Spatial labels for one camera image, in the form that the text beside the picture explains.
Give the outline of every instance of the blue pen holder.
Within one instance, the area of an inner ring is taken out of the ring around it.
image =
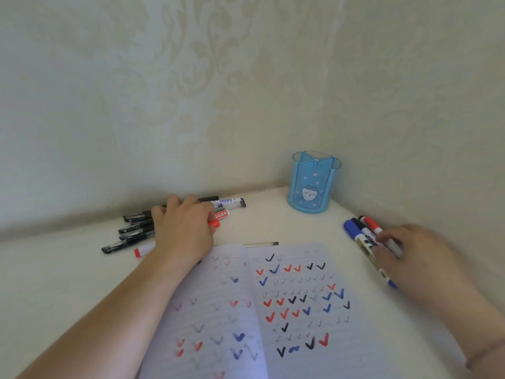
[[[287,202],[304,213],[328,209],[335,172],[342,162],[322,152],[298,152],[293,155],[293,176]]]

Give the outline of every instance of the open notebook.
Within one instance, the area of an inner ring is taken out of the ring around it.
[[[214,247],[174,293],[139,376],[400,378],[320,243]]]

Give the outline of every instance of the white desk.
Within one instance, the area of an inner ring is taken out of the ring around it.
[[[462,378],[461,356],[447,331],[385,285],[342,224],[353,215],[332,202],[304,214],[286,188],[243,194],[246,209],[221,222],[215,244],[323,242],[364,305],[405,378]],[[51,342],[109,293],[138,259],[132,248],[106,256],[122,219],[0,244],[0,367],[16,376]]]

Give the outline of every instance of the blue marker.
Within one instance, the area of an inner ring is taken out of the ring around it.
[[[369,259],[370,262],[372,262],[375,269],[384,277],[387,284],[393,288],[398,288],[391,280],[391,278],[384,272],[384,270],[377,267],[376,259],[372,254],[372,244],[356,226],[352,219],[344,222],[344,230],[351,239],[356,241],[357,245],[361,248],[361,250],[363,250],[365,256]]]

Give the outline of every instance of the cartoon cat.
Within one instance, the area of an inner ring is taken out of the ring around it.
[[[310,202],[310,201],[316,199],[317,188],[310,187],[310,185],[307,185],[301,190],[301,195],[302,195],[303,199]]]

